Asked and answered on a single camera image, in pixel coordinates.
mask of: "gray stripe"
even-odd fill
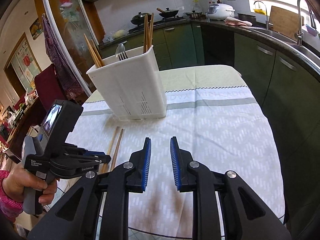
[[[198,106],[236,106],[236,105],[248,105],[248,104],[257,104],[257,101],[254,98],[236,98],[236,99],[224,99],[224,100],[200,99],[200,100],[197,100],[196,102],[168,104],[167,110],[196,108]],[[88,111],[88,112],[83,112],[82,116],[99,115],[99,114],[112,114],[112,111],[111,109]]]

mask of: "wooden door frame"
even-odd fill
[[[23,35],[21,36],[21,38],[18,40],[16,46],[14,46],[14,48],[13,48],[13,50],[11,51],[11,54],[10,54],[7,62],[6,62],[5,65],[4,65],[4,73],[5,73],[6,77],[7,77],[7,79],[9,80],[10,85],[13,87],[13,89],[14,89],[14,86],[12,85],[11,80],[9,79],[9,77],[8,77],[8,75],[7,75],[7,73],[6,73],[5,70],[8,68],[8,66],[9,66],[9,64],[10,64],[10,62],[11,62],[11,60],[12,60],[12,58],[13,58],[15,52],[16,52],[16,50],[18,49],[18,47],[20,46],[21,42],[22,42],[24,39],[26,39],[26,42],[27,42],[27,44],[28,44],[30,53],[31,53],[31,55],[32,55],[32,57],[33,57],[33,60],[34,60],[35,63],[36,63],[36,66],[38,67],[38,69],[40,70],[40,72],[42,72],[42,70],[41,70],[41,68],[40,68],[40,66],[39,66],[39,64],[38,64],[38,62],[37,62],[37,60],[36,60],[36,58],[35,58],[35,55],[33,55],[33,52],[32,52],[32,49],[31,49],[31,47],[30,47],[30,44],[29,44],[28,38],[27,38],[27,36],[26,36],[26,33],[24,32]]]

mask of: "cutting board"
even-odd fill
[[[294,34],[299,31],[299,15],[292,11],[271,6],[269,22],[273,24],[273,30],[293,40],[297,40]]]

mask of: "blue button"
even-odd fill
[[[43,138],[43,134],[41,133],[41,134],[38,135],[39,141],[42,141],[42,138]]]

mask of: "metal screw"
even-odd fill
[[[192,161],[191,163],[189,163],[189,165],[192,167],[192,168],[197,168],[200,166],[199,162],[196,162],[196,161]]]
[[[93,171],[88,171],[85,175],[88,179],[92,179],[94,178],[94,176],[96,176],[96,173]]]
[[[228,175],[229,178],[232,178],[232,179],[237,176],[237,174],[234,171],[228,171],[227,175]]]
[[[123,167],[124,167],[125,169],[131,169],[131,168],[133,167],[133,163],[131,163],[131,162],[126,162],[126,163],[123,164]]]

